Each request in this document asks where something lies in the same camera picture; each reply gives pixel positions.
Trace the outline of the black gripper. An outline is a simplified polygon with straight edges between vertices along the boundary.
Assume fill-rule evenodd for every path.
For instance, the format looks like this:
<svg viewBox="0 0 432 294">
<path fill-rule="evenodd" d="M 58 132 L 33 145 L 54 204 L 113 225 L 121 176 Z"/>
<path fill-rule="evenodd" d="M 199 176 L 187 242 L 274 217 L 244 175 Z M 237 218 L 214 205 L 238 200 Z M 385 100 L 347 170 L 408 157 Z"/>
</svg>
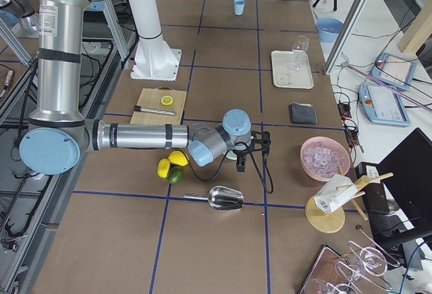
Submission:
<svg viewBox="0 0 432 294">
<path fill-rule="evenodd" d="M 236 144 L 236 169 L 237 172 L 245 172 L 246 157 L 253 151 L 251 144 Z"/>
</svg>

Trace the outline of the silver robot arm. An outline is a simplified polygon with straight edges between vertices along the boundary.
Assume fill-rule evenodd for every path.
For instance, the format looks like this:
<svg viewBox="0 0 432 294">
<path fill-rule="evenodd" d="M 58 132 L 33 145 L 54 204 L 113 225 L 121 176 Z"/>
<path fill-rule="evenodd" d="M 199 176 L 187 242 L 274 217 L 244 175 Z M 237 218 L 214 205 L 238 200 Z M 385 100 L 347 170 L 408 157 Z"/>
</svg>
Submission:
<svg viewBox="0 0 432 294">
<path fill-rule="evenodd" d="M 19 38 L 38 38 L 38 13 L 28 0 L 1 0 L 1 20 Z"/>
<path fill-rule="evenodd" d="M 19 147 L 27 167 L 57 175 L 85 152 L 104 148 L 185 148 L 199 166 L 229 151 L 241 155 L 252 150 L 250 119 L 240 109 L 228 111 L 213 129 L 108 124 L 83 117 L 78 109 L 83 17 L 102 0 L 39 1 L 38 100 Z"/>
</svg>

